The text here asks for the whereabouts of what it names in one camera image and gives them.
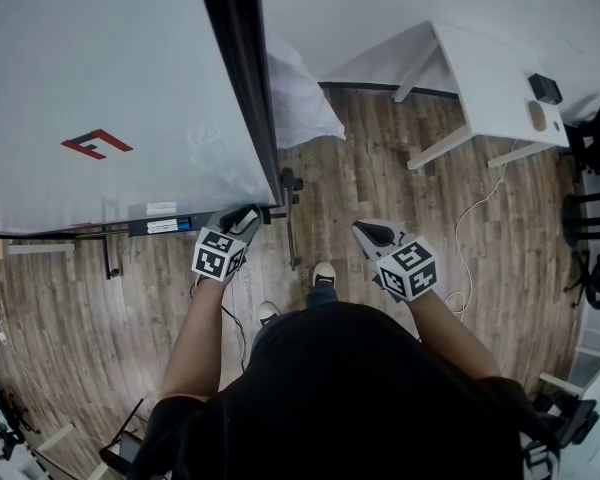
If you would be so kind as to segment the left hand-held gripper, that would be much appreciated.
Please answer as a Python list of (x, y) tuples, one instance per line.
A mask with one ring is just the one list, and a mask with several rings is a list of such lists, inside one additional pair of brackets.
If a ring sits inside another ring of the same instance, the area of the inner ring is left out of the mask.
[(243, 264), (251, 241), (263, 223), (259, 207), (235, 206), (223, 211), (219, 225), (203, 227), (196, 240), (191, 271), (226, 283)]

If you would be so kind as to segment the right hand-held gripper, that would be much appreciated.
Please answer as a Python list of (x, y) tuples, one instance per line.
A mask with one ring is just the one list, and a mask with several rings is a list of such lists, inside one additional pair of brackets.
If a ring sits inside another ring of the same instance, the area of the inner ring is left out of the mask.
[[(398, 244), (405, 232), (396, 223), (382, 219), (361, 219), (352, 225), (354, 237), (364, 256), (374, 263), (378, 244)], [(438, 284), (438, 256), (422, 236), (394, 248), (374, 263), (381, 287), (396, 302), (412, 302)]]

